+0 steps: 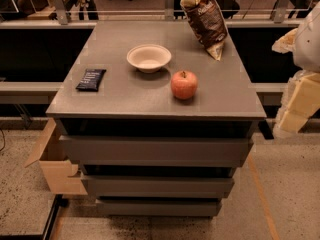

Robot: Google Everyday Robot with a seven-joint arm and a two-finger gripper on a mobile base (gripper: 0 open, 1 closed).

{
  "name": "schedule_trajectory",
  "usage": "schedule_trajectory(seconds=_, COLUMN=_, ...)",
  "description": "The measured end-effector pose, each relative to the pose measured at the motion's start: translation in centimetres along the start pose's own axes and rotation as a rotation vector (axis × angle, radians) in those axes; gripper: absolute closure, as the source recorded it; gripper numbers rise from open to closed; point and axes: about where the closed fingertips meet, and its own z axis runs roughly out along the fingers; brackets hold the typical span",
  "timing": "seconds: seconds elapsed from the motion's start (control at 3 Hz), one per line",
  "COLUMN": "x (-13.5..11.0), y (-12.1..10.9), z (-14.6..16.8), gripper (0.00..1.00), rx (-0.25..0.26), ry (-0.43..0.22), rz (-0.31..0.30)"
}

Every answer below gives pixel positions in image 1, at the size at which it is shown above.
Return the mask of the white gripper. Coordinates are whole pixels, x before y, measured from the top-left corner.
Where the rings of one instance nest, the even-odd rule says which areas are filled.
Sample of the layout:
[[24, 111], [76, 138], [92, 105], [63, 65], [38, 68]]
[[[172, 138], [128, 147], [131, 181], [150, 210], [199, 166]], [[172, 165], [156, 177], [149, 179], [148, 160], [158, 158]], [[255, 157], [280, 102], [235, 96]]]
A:
[[[297, 28], [290, 30], [272, 45], [278, 53], [295, 50]], [[320, 73], [299, 71], [290, 79], [284, 90], [278, 110], [274, 134], [297, 134], [320, 109]]]

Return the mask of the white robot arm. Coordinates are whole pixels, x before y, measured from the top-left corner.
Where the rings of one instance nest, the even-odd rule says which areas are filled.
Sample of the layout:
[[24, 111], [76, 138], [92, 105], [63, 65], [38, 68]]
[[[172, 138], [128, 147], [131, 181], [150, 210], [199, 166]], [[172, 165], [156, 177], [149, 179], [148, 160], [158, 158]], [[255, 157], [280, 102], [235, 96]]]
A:
[[275, 136], [289, 137], [320, 109], [320, 2], [297, 28], [279, 38], [272, 50], [291, 52], [294, 64], [301, 68], [288, 80], [273, 128]]

